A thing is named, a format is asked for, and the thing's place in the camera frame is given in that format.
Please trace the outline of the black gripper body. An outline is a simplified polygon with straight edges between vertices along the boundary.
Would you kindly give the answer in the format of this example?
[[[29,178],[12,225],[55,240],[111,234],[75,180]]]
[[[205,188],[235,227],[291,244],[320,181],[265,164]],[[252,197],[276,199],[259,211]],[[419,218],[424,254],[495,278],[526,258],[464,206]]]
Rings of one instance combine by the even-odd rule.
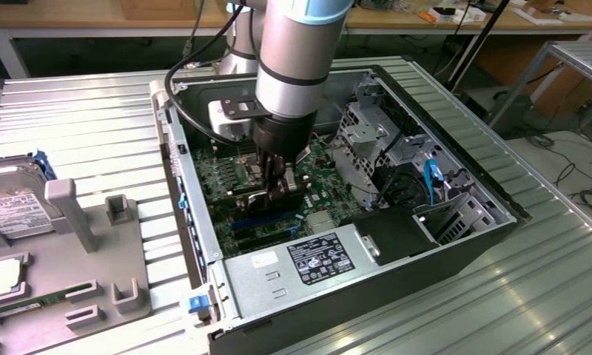
[[[252,120],[252,139],[261,156],[280,157],[293,163],[309,144],[317,113],[285,118],[269,115]]]

